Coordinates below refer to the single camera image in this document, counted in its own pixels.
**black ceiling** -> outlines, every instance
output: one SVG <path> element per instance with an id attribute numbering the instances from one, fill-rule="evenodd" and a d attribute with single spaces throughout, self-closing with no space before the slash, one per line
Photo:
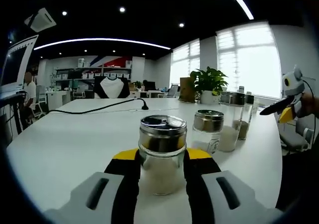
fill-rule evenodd
<path id="1" fill-rule="evenodd" d="M 255 20 L 268 20 L 270 24 L 303 24 L 299 0 L 244 1 Z M 126 8 L 125 13 L 119 12 L 121 6 Z M 40 32 L 36 46 L 67 39 L 105 37 L 175 48 L 196 38 L 213 36 L 223 28 L 249 22 L 236 0 L 15 0 L 9 10 L 11 38 L 19 41 L 34 35 L 23 21 L 42 7 L 57 25 Z M 66 16 L 61 14 L 64 10 L 68 12 Z M 185 23 L 184 28 L 179 28 L 180 22 Z M 143 53 L 147 59 L 158 59 L 169 52 L 124 42 L 72 42 L 39 49 L 32 54 L 32 59 L 40 56 L 48 59 L 78 55 L 142 56 Z"/>

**label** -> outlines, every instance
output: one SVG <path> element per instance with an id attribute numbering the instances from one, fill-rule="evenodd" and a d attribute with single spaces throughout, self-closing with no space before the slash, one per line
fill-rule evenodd
<path id="1" fill-rule="evenodd" d="M 207 152 L 214 153 L 217 150 L 218 143 L 219 143 L 219 138 L 211 139 L 208 144 Z"/>

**silver jar lid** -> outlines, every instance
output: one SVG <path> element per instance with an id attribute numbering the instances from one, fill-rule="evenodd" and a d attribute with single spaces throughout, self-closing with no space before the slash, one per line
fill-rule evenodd
<path id="1" fill-rule="evenodd" d="M 245 95 L 245 104 L 253 105 L 254 104 L 254 96 L 250 94 Z"/>
<path id="2" fill-rule="evenodd" d="M 195 113 L 194 128 L 203 132 L 219 132 L 224 124 L 224 114 L 218 111 L 198 110 Z"/>
<path id="3" fill-rule="evenodd" d="M 229 106 L 244 106 L 245 105 L 245 94 L 239 92 L 222 92 L 220 102 L 224 105 Z"/>
<path id="4" fill-rule="evenodd" d="M 139 145 L 168 153 L 186 148 L 186 121 L 169 115 L 151 115 L 141 119 Z"/>

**white table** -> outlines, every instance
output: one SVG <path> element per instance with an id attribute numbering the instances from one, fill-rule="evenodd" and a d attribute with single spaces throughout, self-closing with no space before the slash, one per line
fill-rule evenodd
<path id="1" fill-rule="evenodd" d="M 61 110 L 80 112 L 125 99 L 75 100 Z M 133 101 L 94 113 L 73 115 L 50 113 L 28 127 L 7 148 L 13 170 L 30 199 L 41 210 L 58 209 L 70 192 L 95 172 L 103 172 L 112 157 L 136 148 L 142 117 L 168 114 L 187 121 L 190 144 L 194 113 L 218 106 L 182 103 L 177 99 Z M 282 153 L 273 115 L 254 115 L 248 137 L 230 153 L 213 155 L 221 170 L 230 170 L 255 190 L 256 199 L 274 208 L 282 175 Z M 185 190 L 174 195 L 139 200 L 136 223 L 191 223 Z"/>
<path id="2" fill-rule="evenodd" d="M 166 95 L 167 93 L 162 92 L 162 91 L 130 91 L 130 98 L 140 98 L 141 97 L 141 93 L 146 93 L 146 95 L 149 98 L 154 98 L 152 97 L 152 94 L 156 94 L 155 98 L 158 98 L 158 94 L 163 94 Z"/>
<path id="3" fill-rule="evenodd" d="M 70 91 L 47 91 L 49 110 L 55 110 L 71 101 Z"/>

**window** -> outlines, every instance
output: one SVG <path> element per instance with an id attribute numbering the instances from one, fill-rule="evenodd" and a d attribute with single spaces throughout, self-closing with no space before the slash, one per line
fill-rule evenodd
<path id="1" fill-rule="evenodd" d="M 199 39 L 173 50 L 170 64 L 170 86 L 179 85 L 179 79 L 189 77 L 189 74 L 195 69 L 199 69 Z"/>
<path id="2" fill-rule="evenodd" d="M 266 22 L 217 32 L 218 69 L 226 76 L 227 90 L 281 98 L 281 67 L 274 36 Z"/>

